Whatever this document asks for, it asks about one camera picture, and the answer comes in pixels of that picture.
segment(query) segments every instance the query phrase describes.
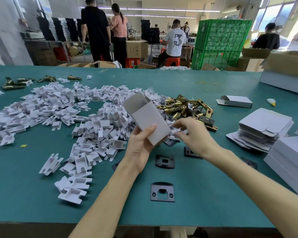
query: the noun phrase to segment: person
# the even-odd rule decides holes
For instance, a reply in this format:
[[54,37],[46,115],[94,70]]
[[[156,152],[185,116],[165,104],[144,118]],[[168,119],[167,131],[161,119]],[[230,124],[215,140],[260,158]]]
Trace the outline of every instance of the person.
[[111,18],[109,26],[110,29],[114,31],[114,38],[112,40],[114,44],[114,58],[115,61],[118,61],[121,66],[125,68],[128,19],[121,13],[117,3],[112,4],[111,10],[114,16]]
[[158,68],[162,67],[163,61],[168,57],[179,57],[181,56],[182,45],[186,42],[186,34],[180,29],[180,20],[175,19],[172,24],[172,30],[167,33],[162,41],[163,45],[168,46],[165,51],[163,51],[158,56]]
[[184,24],[183,27],[181,27],[181,30],[184,31],[184,33],[186,34],[186,37],[189,38],[189,31],[190,31],[190,28],[188,27],[189,23],[186,22]]
[[270,22],[265,27],[265,33],[260,35],[253,48],[267,48],[270,50],[278,49],[280,45],[280,38],[277,33],[272,33],[276,28],[276,24]]
[[[173,126],[186,129],[187,134],[177,132],[176,136],[194,153],[226,173],[285,238],[298,238],[298,195],[248,166],[230,150],[219,146],[201,122],[188,117],[175,121]],[[130,189],[153,149],[147,137],[155,129],[156,125],[149,126],[143,132],[138,127],[134,129],[124,158],[69,238],[92,238],[95,234],[102,238],[114,236]]]
[[86,39],[88,31],[91,54],[94,62],[100,60],[102,55],[105,61],[112,61],[110,56],[110,28],[103,10],[96,6],[95,0],[85,0],[87,7],[81,11],[82,15],[82,38]]

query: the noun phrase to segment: woman in checkered shirt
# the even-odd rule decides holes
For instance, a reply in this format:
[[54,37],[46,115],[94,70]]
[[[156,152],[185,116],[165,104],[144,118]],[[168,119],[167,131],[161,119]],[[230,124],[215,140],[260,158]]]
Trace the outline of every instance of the woman in checkered shirt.
[[109,23],[110,29],[114,31],[113,45],[114,45],[114,59],[118,61],[123,68],[126,63],[126,38],[127,38],[127,23],[128,19],[125,17],[117,3],[111,6],[114,16]]

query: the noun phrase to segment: fluorescent light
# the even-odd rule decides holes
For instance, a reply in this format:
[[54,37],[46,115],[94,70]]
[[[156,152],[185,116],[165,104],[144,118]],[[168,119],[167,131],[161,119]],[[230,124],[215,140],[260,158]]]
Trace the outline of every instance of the fluorescent light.
[[157,15],[141,15],[141,14],[126,14],[127,17],[173,17],[173,18],[189,18],[196,19],[196,17],[178,17],[178,16],[157,16]]
[[[111,7],[98,7],[99,9],[111,10]],[[166,12],[220,12],[213,10],[191,10],[191,9],[163,9],[163,8],[133,8],[133,7],[121,7],[124,11],[166,11]]]

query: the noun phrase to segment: teal workbench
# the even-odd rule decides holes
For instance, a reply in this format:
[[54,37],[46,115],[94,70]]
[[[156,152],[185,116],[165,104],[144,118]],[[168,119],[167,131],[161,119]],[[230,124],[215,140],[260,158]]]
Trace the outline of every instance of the teal workbench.
[[[252,154],[243,150],[225,137],[237,130],[238,122],[258,108],[267,108],[292,116],[295,124],[290,134],[298,128],[298,94],[258,83],[261,73],[178,71],[148,69],[114,69],[98,73],[96,68],[63,67],[0,67],[0,86],[5,76],[40,79],[45,75],[66,78],[68,75],[82,77],[81,83],[91,88],[103,85],[126,85],[147,89],[177,97],[201,99],[214,109],[218,132],[212,137],[224,148],[237,156],[246,157],[258,163],[258,171],[289,188],[271,168],[263,162],[264,154]],[[7,91],[0,95],[0,110],[20,97],[27,95],[34,87],[47,83],[35,83],[21,90]],[[72,87],[73,81],[64,86]],[[222,95],[247,96],[254,104],[251,109],[220,106],[215,99]],[[267,98],[277,101],[276,107],[266,102]],[[102,102],[90,102],[90,111],[79,115],[96,113]],[[64,173],[56,171],[43,176],[39,171],[52,153],[66,160],[72,144],[71,132],[74,126],[62,125],[61,130],[52,132],[51,126],[38,125],[16,135],[14,144],[0,146],[0,222],[50,222],[77,223],[93,204],[100,191],[113,174],[112,164],[123,158],[118,153],[113,162],[104,160],[92,169],[93,182],[80,205],[71,205],[58,199],[59,191],[54,182]],[[120,225],[177,225],[202,227],[273,227],[260,209],[223,172],[205,160],[183,156],[183,143],[173,147],[161,144],[149,157],[144,171],[138,176],[126,201]],[[161,169],[154,165],[155,155],[175,156],[175,169]],[[151,183],[169,182],[174,185],[175,202],[150,200]]]

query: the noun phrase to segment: hand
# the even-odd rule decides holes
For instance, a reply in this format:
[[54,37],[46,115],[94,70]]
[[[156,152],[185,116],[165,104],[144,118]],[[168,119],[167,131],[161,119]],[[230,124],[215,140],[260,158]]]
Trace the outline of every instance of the hand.
[[138,126],[135,127],[130,134],[127,150],[124,159],[128,163],[134,165],[140,173],[147,164],[149,154],[153,149],[153,145],[149,142],[147,137],[151,135],[157,128],[157,125],[151,125],[141,132]]
[[222,149],[211,137],[204,124],[191,117],[181,118],[175,121],[173,126],[181,128],[181,130],[187,129],[187,134],[177,132],[175,135],[189,146],[193,152],[208,161],[210,161],[214,151]]

